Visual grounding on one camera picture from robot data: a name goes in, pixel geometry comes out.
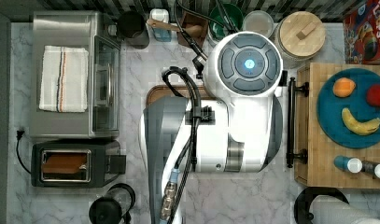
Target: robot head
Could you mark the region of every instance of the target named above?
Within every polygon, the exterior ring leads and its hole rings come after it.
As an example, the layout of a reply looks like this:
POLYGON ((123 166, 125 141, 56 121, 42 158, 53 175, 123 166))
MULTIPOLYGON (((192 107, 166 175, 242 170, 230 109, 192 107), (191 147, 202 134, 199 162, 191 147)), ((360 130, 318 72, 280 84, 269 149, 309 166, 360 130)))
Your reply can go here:
POLYGON ((274 44, 252 32, 229 35, 207 60, 204 85, 218 98, 271 95, 283 63, 274 44))

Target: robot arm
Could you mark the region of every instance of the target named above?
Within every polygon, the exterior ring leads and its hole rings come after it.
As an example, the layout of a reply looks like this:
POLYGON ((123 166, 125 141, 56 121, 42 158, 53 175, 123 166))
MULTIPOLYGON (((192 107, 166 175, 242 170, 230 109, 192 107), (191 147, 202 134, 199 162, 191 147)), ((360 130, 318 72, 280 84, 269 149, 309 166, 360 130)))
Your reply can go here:
MULTIPOLYGON (((153 224, 172 222, 172 206, 180 197, 178 193, 175 198, 175 163, 189 136, 188 152, 195 153, 197 162, 192 165, 197 172, 259 172, 280 147, 283 116, 275 93, 283 64, 273 43, 251 32, 229 35, 216 45, 205 68, 204 86, 217 100, 202 101, 192 114, 201 117, 200 105, 211 106, 215 122, 201 123, 196 137, 194 125, 187 121, 193 100, 163 97, 143 113, 140 143, 153 224)), ((178 209, 173 223, 181 219, 178 209)))

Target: dish towel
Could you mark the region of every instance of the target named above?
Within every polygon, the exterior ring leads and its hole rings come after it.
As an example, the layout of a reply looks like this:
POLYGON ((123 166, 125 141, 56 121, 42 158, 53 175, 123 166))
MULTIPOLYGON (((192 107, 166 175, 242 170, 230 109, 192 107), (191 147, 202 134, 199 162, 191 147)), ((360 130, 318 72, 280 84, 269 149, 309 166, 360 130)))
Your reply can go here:
POLYGON ((40 109, 55 112, 87 109, 88 55, 84 48, 45 46, 40 109))

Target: wooden cutting board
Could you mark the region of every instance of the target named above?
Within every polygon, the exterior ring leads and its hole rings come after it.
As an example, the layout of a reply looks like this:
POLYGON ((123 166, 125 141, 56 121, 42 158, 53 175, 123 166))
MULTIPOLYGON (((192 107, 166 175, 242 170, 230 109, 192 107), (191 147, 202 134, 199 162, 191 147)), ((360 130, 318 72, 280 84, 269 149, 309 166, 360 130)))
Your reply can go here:
POLYGON ((380 179, 364 173, 350 174, 333 165, 338 155, 380 162, 380 142, 364 149, 342 147, 323 132, 317 120, 317 97, 321 88, 330 77, 348 68, 364 68, 380 76, 380 65, 310 63, 298 70, 297 86, 304 82, 310 85, 309 97, 296 95, 295 118, 296 153, 302 148, 308 149, 308 164, 295 163, 295 179, 306 186, 380 189, 380 179))

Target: black cable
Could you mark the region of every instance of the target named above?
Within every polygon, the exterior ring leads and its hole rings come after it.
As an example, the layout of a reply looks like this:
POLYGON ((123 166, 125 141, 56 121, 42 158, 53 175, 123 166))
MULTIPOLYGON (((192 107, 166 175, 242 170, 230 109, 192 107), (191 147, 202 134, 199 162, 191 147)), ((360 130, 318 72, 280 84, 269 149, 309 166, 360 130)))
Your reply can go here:
POLYGON ((228 15, 228 12, 227 12, 224 4, 221 2, 221 0, 217 0, 216 3, 217 3, 217 6, 218 6, 219 16, 224 21, 224 24, 225 24, 224 26, 228 29, 228 31, 230 32, 230 34, 238 33, 239 30, 233 24, 230 16, 228 15))
POLYGON ((193 165, 195 167, 194 161, 195 159, 192 157, 192 155, 196 155, 196 140, 197 140, 197 131, 199 127, 199 123, 201 118, 199 118, 199 115, 196 115, 196 112, 200 112, 200 107, 201 107, 201 94, 199 93, 198 87, 196 86, 195 82, 190 78, 190 76, 187 73, 187 69, 179 69, 177 67, 170 67, 168 71, 164 72, 162 74, 162 80, 165 83, 169 83, 168 77, 172 74, 177 74, 181 77, 181 79, 184 80, 186 83, 188 92, 190 93, 190 100, 191 100, 191 105, 192 105, 192 123, 191 123, 191 131, 190 131, 190 137, 189 140, 187 141, 186 145, 183 147, 182 151, 180 152, 180 155, 178 156, 176 163, 175 163, 175 168, 178 168, 182 159, 184 158, 185 154, 188 151, 188 157, 187 157, 187 162, 186 162, 186 167, 184 169, 184 174, 181 178, 180 181, 180 186, 178 189, 178 192, 176 194, 175 202, 172 208, 172 213, 169 218, 168 223, 172 223, 173 219, 175 218, 176 210, 178 208, 178 205, 180 203, 181 195, 184 190, 184 186, 186 185, 187 177, 190 172, 190 167, 193 165))
POLYGON ((21 156, 19 155, 19 142, 21 141, 21 138, 23 137, 23 134, 24 134, 24 131, 17 131, 17 148, 16 148, 16 152, 17 152, 18 161, 21 164, 21 167, 27 173, 31 174, 31 172, 29 171, 29 169, 27 169, 26 166, 24 166, 23 162, 21 161, 21 156))
POLYGON ((192 103, 192 105, 195 105, 195 95, 193 94, 192 88, 191 88, 190 83, 188 81, 189 76, 187 75, 186 68, 179 69, 178 67, 171 66, 168 71, 162 73, 162 80, 166 83, 166 85, 169 87, 169 89, 172 92, 177 92, 181 97, 184 97, 177 90, 175 90, 175 88, 170 84, 168 77, 171 76, 172 74, 179 75, 180 78, 184 81, 184 83, 186 84, 187 90, 190 94, 191 103, 192 103))
POLYGON ((175 169, 178 169, 180 167, 180 163, 183 161, 184 156, 186 155, 188 149, 190 148, 190 140, 191 140, 191 136, 190 136, 189 140, 187 140, 187 143, 183 147, 183 150, 181 150, 180 155, 178 155, 178 157, 177 157, 177 160, 175 163, 175 169))
POLYGON ((203 18, 203 19, 205 19, 205 20, 207 20, 207 21, 212 21, 213 23, 215 23, 215 24, 217 24, 217 25, 219 25, 219 26, 221 26, 221 27, 225 27, 223 23, 221 23, 221 22, 219 22, 219 21, 216 21, 216 20, 213 19, 213 18, 210 18, 210 17, 208 17, 208 16, 204 16, 204 15, 198 13, 198 12, 192 11, 191 9, 189 9, 189 8, 187 8, 187 7, 184 7, 184 6, 183 6, 178 0, 176 0, 176 2, 177 2, 177 4, 178 4, 183 10, 188 11, 189 14, 192 14, 192 15, 195 15, 195 16, 197 16, 197 17, 203 18))
MULTIPOLYGON (((194 129, 193 129, 194 135, 192 136, 192 138, 196 137, 196 132, 197 132, 199 123, 200 123, 200 118, 195 118, 192 121, 192 127, 194 127, 194 129)), ((181 178, 180 186, 178 187, 178 192, 177 192, 177 195, 175 197, 175 202, 174 202, 174 205, 173 205, 173 208, 172 208, 172 213, 170 215, 168 224, 172 224, 173 220, 175 219, 176 211, 177 211, 178 205, 180 204, 181 196, 183 194, 184 187, 185 187, 186 182, 187 182, 187 177, 189 175, 190 165, 191 165, 190 160, 191 160, 191 157, 192 157, 192 153, 193 153, 194 147, 196 147, 196 144, 194 144, 194 142, 196 142, 196 140, 192 139, 192 141, 191 141, 191 147, 190 147, 189 154, 188 154, 188 157, 187 157, 186 167, 184 168, 184 173, 183 173, 183 176, 181 178)))
POLYGON ((181 27, 181 24, 180 24, 180 22, 178 21, 178 18, 177 18, 177 13, 176 13, 177 4, 178 4, 178 2, 177 2, 177 0, 175 0, 175 5, 173 6, 173 15, 175 17, 175 21, 176 21, 176 24, 178 26, 178 29, 180 29, 180 32, 183 33, 184 29, 183 29, 183 27, 181 27))

